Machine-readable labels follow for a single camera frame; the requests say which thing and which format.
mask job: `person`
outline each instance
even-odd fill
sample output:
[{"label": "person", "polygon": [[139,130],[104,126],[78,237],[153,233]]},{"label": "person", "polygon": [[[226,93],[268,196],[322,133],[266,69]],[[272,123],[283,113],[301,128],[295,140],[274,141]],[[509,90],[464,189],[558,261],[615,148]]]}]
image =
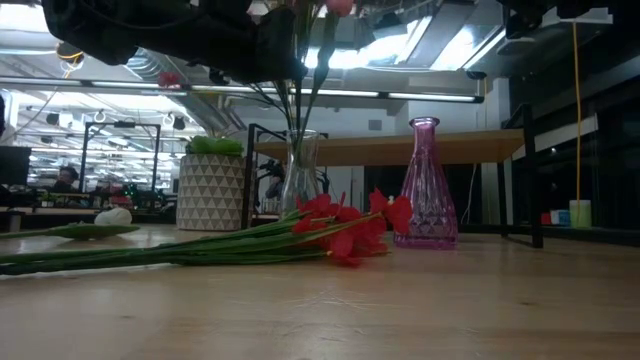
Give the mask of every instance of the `person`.
[{"label": "person", "polygon": [[76,189],[73,187],[73,183],[78,180],[79,177],[80,176],[78,176],[76,169],[71,166],[61,168],[60,173],[58,174],[58,181],[53,185],[51,192],[61,194],[76,192]]},{"label": "person", "polygon": [[269,184],[269,188],[264,193],[264,196],[267,199],[277,198],[278,200],[280,200],[280,197],[282,196],[282,186],[283,181],[280,175],[272,176],[271,184]]}]

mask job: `ceiling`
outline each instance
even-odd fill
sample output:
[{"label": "ceiling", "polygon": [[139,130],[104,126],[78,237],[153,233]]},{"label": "ceiling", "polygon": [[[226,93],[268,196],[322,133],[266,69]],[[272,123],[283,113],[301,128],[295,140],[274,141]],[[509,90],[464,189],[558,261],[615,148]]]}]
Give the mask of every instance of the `ceiling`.
[{"label": "ceiling", "polygon": [[[264,1],[256,1],[250,12],[260,15],[266,11],[264,4]],[[500,37],[503,30],[502,7],[495,0],[368,0],[359,4],[362,6],[354,8],[353,16],[341,19],[337,34],[339,49],[330,62],[332,70],[324,89],[475,95],[479,84],[466,76],[464,67],[487,48],[490,41],[495,42],[493,47],[480,56],[469,67],[470,70],[484,71],[490,76],[519,75],[544,69],[556,57],[571,51],[571,44],[567,43],[567,39],[570,39],[567,29],[570,26],[553,14],[545,17],[545,23],[538,32],[532,34],[533,42],[527,46],[511,44]],[[367,35],[365,25],[374,24],[382,14],[394,10],[405,23],[401,27],[406,33],[387,36],[360,48],[363,37]],[[586,42],[603,31],[607,25],[605,15],[591,14],[591,20],[597,21],[581,25],[581,42]],[[87,57],[81,67],[69,71],[69,64],[62,63],[55,54],[58,42],[48,33],[41,8],[19,5],[0,7],[0,76],[61,78],[68,75],[72,79],[155,82],[159,73],[172,72],[178,74],[183,83],[210,83],[207,68],[187,67],[184,60],[144,50],[130,60],[127,66],[108,66]],[[313,44],[312,41],[311,54],[315,51]],[[538,58],[544,59],[530,60],[532,53],[543,53],[545,56]],[[306,65],[313,67],[313,63],[314,57],[310,56]],[[311,81],[311,77],[308,77],[305,86],[310,87]],[[126,119],[137,124],[161,125],[163,140],[160,142],[160,152],[166,153],[163,158],[167,162],[173,159],[168,157],[171,153],[179,154],[184,151],[184,141],[181,138],[204,134],[205,131],[210,134],[213,131],[239,131],[246,125],[246,121],[256,119],[281,119],[275,109],[265,108],[250,99],[220,94],[133,97],[83,91],[60,92],[51,98],[55,92],[51,86],[7,90],[16,94],[20,101],[17,124],[20,136],[17,144],[58,149],[52,154],[43,153],[42,158],[49,156],[51,159],[55,158],[55,151],[61,153],[60,149],[70,150],[67,152],[70,157],[76,156],[77,153],[72,153],[71,150],[82,146],[83,122],[92,121],[101,111],[106,115],[105,121]],[[45,111],[36,116],[37,111],[33,110],[42,107],[49,98],[51,100]],[[400,100],[320,97],[316,106],[336,112],[345,109],[373,109],[384,111],[387,117],[393,117],[404,103],[405,101]],[[67,122],[64,127],[49,125],[46,123],[49,112],[63,112],[65,119],[71,118],[73,121],[71,125]],[[186,128],[183,131],[176,131],[170,125],[172,116],[185,117]],[[345,122],[340,126],[348,128],[350,125]],[[127,151],[144,153],[149,151],[145,149],[154,147],[149,133],[140,126],[134,129],[103,130],[111,135],[97,134],[89,143],[90,150],[124,152],[126,157]],[[50,136],[53,142],[43,144],[43,136]],[[126,139],[128,146],[118,147],[109,143],[110,137],[125,136],[129,137]],[[98,161],[102,156],[91,154],[90,159]]]}]

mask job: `desk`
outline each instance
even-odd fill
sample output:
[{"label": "desk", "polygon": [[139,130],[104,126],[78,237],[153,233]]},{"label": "desk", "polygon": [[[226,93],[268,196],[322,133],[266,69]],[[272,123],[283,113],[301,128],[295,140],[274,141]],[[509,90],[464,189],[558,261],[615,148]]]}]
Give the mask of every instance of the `desk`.
[{"label": "desk", "polygon": [[[9,208],[0,207],[0,212],[7,211]],[[94,215],[98,213],[97,209],[72,209],[72,208],[31,208],[31,207],[17,207],[13,208],[16,211],[29,215]]]},{"label": "desk", "polygon": [[[184,241],[12,240],[0,252]],[[462,234],[458,251],[392,249],[358,269],[322,261],[154,266],[0,281],[3,360],[640,358],[640,249]]]},{"label": "desk", "polygon": [[[515,129],[522,122],[522,129]],[[287,146],[284,142],[260,143],[261,134],[286,140],[258,125],[249,124],[245,178],[250,178],[254,169],[254,154],[262,154],[281,161],[286,160]],[[522,242],[534,248],[543,248],[542,224],[540,220],[540,194],[537,180],[535,129],[531,105],[520,106],[501,130],[468,133],[440,134],[436,136],[441,164],[496,163],[498,170],[498,194],[500,203],[500,234],[510,240],[507,224],[507,200],[504,161],[516,150],[525,147],[527,165],[527,188],[530,194],[531,242]],[[318,141],[316,164],[318,166],[384,166],[408,165],[413,154],[413,136],[390,136],[373,138],[323,139]],[[251,183],[245,182],[242,204],[242,228],[249,223],[252,206]]]}]

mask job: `metal frame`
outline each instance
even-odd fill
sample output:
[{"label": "metal frame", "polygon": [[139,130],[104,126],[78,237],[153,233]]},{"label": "metal frame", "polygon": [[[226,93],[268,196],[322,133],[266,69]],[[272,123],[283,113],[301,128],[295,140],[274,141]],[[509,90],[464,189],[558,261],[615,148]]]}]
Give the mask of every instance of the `metal frame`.
[{"label": "metal frame", "polygon": [[[89,146],[89,140],[92,139],[92,136],[91,136],[92,134],[90,134],[89,130],[93,126],[101,126],[103,128],[106,126],[118,127],[117,125],[119,124],[120,124],[119,122],[101,122],[101,123],[87,122],[85,123],[84,141],[82,143],[82,161],[80,163],[80,179],[79,179],[79,186],[78,186],[81,192],[84,189],[84,173],[87,165],[87,150],[88,150],[87,147]],[[151,127],[156,129],[156,145],[155,145],[155,154],[153,156],[153,179],[151,180],[151,191],[155,191],[156,176],[158,174],[158,153],[160,151],[160,131],[162,129],[162,126],[158,124],[135,124],[133,127],[136,127],[136,126]]]},{"label": "metal frame", "polygon": [[535,129],[533,127],[533,109],[531,104],[522,104],[511,119],[503,125],[503,129],[519,127],[517,123],[522,120],[524,128],[524,148],[525,148],[525,166],[527,169],[527,190],[531,197],[529,203],[530,213],[530,235],[531,243],[522,242],[509,237],[509,229],[512,228],[507,224],[507,196],[505,186],[504,163],[498,163],[498,192],[500,201],[500,234],[508,241],[524,243],[535,249],[544,248],[544,238],[542,234],[542,222],[540,216],[540,194],[538,189],[538,161],[536,154]]},{"label": "metal frame", "polygon": [[251,186],[253,185],[253,167],[254,167],[254,163],[256,162],[256,154],[255,154],[255,143],[256,143],[256,128],[260,129],[260,135],[262,134],[271,134],[275,137],[277,137],[280,140],[286,141],[286,138],[274,131],[270,131],[267,128],[260,126],[258,124],[249,124],[249,137],[248,137],[248,141],[247,141],[247,158],[246,158],[246,162],[245,162],[245,168],[244,168],[244,191],[243,191],[243,198],[242,198],[242,219],[241,219],[241,225],[240,227],[242,229],[246,229],[249,227],[250,225],[250,219],[249,219],[249,214],[250,211],[249,209],[251,208],[251,204],[253,202],[253,197],[251,196]]}]

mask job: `red object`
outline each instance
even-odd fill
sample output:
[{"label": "red object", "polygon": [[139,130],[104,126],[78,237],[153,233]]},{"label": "red object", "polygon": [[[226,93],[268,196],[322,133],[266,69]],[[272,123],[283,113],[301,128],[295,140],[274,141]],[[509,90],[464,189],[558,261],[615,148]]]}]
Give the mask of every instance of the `red object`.
[{"label": "red object", "polygon": [[158,85],[163,88],[180,85],[180,76],[170,72],[160,73],[160,75],[158,75]]},{"label": "red object", "polygon": [[378,188],[376,188],[374,192],[369,194],[369,202],[371,203],[372,213],[381,212],[389,205],[389,200],[387,200],[387,198],[382,195]]},{"label": "red object", "polygon": [[339,17],[349,16],[353,8],[353,0],[327,0],[327,10]]},{"label": "red object", "polygon": [[540,221],[542,222],[542,225],[551,225],[551,214],[543,213],[540,216]]},{"label": "red object", "polygon": [[396,233],[409,233],[409,220],[413,216],[413,210],[411,210],[411,202],[407,197],[400,196],[384,210],[384,215],[393,225]]},{"label": "red object", "polygon": [[296,234],[326,228],[327,218],[333,218],[336,223],[341,224],[353,223],[344,230],[303,244],[304,246],[319,245],[339,265],[354,267],[361,264],[362,257],[388,252],[387,245],[382,243],[382,235],[387,231],[385,217],[397,232],[408,231],[412,211],[406,197],[400,196],[395,203],[389,205],[384,195],[376,189],[369,197],[372,211],[366,218],[356,208],[343,207],[344,198],[345,194],[340,204],[330,204],[331,197],[326,194],[319,195],[304,205],[298,201],[298,209],[307,215],[293,227],[292,231]]}]

